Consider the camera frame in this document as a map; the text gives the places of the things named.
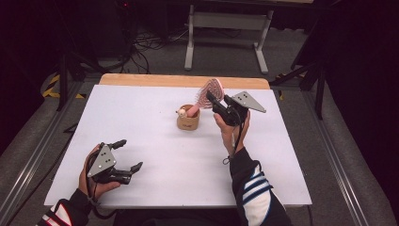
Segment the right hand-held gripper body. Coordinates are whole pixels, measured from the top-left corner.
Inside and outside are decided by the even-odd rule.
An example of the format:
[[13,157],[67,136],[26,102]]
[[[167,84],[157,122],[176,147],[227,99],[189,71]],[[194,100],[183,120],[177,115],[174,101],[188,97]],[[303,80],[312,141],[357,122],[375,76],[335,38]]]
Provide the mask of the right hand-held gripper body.
[[259,112],[266,112],[266,109],[258,103],[247,91],[239,92],[230,96],[233,99],[232,105],[226,105],[225,109],[213,107],[213,111],[219,114],[223,121],[229,126],[241,125],[247,117],[249,109]]

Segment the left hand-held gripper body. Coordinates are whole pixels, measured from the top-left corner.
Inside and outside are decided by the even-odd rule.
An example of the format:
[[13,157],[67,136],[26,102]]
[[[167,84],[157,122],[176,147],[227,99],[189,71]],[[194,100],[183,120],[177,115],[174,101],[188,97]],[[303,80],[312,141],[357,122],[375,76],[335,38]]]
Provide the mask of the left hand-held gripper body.
[[100,145],[100,149],[94,153],[95,160],[89,164],[87,177],[100,184],[118,182],[128,185],[132,173],[129,170],[115,169],[117,160],[112,151],[108,150],[107,144]]

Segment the pink hairbrush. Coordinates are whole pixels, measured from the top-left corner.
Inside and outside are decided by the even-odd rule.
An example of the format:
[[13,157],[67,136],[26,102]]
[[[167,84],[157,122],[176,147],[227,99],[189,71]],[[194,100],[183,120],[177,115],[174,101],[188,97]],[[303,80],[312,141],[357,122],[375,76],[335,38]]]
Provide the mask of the pink hairbrush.
[[221,101],[224,98],[224,89],[217,78],[212,78],[198,91],[196,95],[196,103],[186,111],[188,118],[193,118],[200,108],[211,108],[212,102],[206,97],[207,92],[210,91],[216,101]]

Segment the brown round holder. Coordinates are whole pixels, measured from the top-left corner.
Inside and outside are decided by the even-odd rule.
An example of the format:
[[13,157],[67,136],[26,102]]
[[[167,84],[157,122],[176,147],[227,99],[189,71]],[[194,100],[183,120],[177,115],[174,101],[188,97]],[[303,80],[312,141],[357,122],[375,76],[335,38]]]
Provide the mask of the brown round holder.
[[187,116],[187,111],[192,105],[182,105],[177,111],[177,126],[181,130],[194,131],[199,127],[200,111],[198,110],[193,117]]

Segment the person's right hand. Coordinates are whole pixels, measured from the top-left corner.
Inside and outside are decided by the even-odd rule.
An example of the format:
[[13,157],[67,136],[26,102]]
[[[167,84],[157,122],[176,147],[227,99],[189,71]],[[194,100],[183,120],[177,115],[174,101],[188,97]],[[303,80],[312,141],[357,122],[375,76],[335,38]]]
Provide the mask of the person's right hand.
[[247,118],[243,123],[243,127],[240,126],[229,126],[227,125],[222,117],[215,113],[215,123],[220,129],[223,145],[226,148],[229,157],[234,157],[235,154],[241,151],[244,147],[244,139],[249,128],[250,112],[247,113]]

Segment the person's left hand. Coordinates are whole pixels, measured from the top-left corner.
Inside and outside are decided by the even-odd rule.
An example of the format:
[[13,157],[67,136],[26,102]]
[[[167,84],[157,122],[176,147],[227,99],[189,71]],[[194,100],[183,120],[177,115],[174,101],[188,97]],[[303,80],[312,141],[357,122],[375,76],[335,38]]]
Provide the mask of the person's left hand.
[[88,192],[86,163],[88,161],[89,156],[92,153],[95,153],[99,149],[99,147],[100,147],[100,145],[96,145],[93,148],[93,150],[86,157],[86,160],[85,160],[85,163],[83,165],[82,171],[81,171],[81,173],[79,175],[79,183],[78,183],[78,189],[80,191],[82,191],[87,197],[94,197],[96,200],[99,200],[104,193],[120,187],[120,183],[118,183],[118,182],[110,182],[110,183],[107,183],[107,184],[95,184],[94,185],[93,181],[89,180],[90,192]]

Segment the white table board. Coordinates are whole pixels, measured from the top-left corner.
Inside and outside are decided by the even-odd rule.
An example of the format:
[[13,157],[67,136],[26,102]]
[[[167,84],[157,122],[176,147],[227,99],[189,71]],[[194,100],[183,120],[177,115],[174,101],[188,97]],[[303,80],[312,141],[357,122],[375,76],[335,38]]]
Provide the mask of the white table board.
[[[235,204],[227,152],[209,109],[199,126],[184,131],[176,111],[194,101],[192,88],[97,85],[89,95],[72,141],[45,198],[53,205],[71,196],[87,154],[100,142],[125,140],[113,154],[117,169],[140,164],[129,185],[102,195],[106,208],[230,207]],[[265,109],[251,114],[245,145],[285,206],[311,203],[302,170],[270,89],[250,95]]]

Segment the wooden table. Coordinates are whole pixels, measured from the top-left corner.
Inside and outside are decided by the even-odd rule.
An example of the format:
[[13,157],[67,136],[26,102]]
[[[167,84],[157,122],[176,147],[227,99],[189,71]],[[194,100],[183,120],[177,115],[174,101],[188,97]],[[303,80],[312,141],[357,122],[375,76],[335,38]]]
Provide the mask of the wooden table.
[[[201,88],[209,76],[105,73],[100,85]],[[218,77],[225,89],[270,89],[264,78]]]

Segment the grey metal stand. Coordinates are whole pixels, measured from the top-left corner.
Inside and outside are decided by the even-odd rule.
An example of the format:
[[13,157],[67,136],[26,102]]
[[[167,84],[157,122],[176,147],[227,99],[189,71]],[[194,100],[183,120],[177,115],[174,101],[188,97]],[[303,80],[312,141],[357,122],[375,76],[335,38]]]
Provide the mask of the grey metal stand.
[[188,15],[188,43],[186,47],[184,68],[187,71],[192,69],[195,47],[195,27],[257,30],[260,32],[260,37],[252,44],[252,46],[254,48],[261,73],[268,74],[269,70],[263,55],[263,45],[271,25],[273,15],[273,10],[268,10],[265,15],[201,12],[196,11],[195,7],[191,5]]

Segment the yellow black hazard tape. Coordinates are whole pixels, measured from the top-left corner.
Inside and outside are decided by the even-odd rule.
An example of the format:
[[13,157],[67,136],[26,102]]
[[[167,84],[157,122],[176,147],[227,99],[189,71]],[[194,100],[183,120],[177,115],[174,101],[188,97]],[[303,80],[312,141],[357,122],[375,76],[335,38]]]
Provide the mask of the yellow black hazard tape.
[[[60,74],[54,75],[51,79],[49,84],[47,85],[46,89],[42,93],[43,97],[52,97],[52,98],[60,98],[60,93],[59,92],[54,92],[54,88],[56,86],[56,83],[60,81]],[[77,93],[75,95],[76,99],[86,99],[87,95],[85,93]]]

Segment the black tripod stand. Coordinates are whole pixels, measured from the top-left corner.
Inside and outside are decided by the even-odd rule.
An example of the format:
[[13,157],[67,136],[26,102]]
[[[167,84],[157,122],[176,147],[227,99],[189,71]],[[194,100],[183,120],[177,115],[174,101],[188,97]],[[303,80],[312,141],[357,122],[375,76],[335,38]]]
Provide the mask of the black tripod stand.
[[304,74],[303,78],[299,82],[299,88],[301,90],[309,91],[314,84],[317,84],[316,97],[314,101],[314,111],[319,120],[323,119],[322,116],[322,104],[324,98],[324,88],[326,77],[323,69],[324,61],[315,60],[312,63],[302,66],[290,73],[283,76],[278,76],[274,81],[270,82],[270,86],[279,86],[295,77]]

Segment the aluminium floor rail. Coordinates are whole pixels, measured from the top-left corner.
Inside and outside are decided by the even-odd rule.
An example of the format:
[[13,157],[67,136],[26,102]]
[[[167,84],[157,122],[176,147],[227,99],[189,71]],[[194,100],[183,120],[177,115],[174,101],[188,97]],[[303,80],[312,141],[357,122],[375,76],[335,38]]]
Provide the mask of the aluminium floor rail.
[[0,226],[34,226],[47,211],[46,195],[93,86],[72,85],[76,97],[62,109],[46,97],[0,155]]
[[327,131],[327,128],[324,125],[324,122],[320,120],[315,112],[315,103],[313,102],[312,95],[305,91],[302,93],[302,96],[305,100],[306,106],[311,112],[311,117],[315,126],[318,130],[318,133],[323,140],[325,151],[327,155],[327,160],[331,169],[334,173],[335,179],[338,183],[339,189],[343,195],[344,201],[348,207],[349,213],[355,223],[356,226],[370,226],[368,220],[365,217],[365,214],[359,204],[358,197],[354,191],[354,187],[350,182],[341,160],[336,153],[336,149],[332,143],[330,135]]

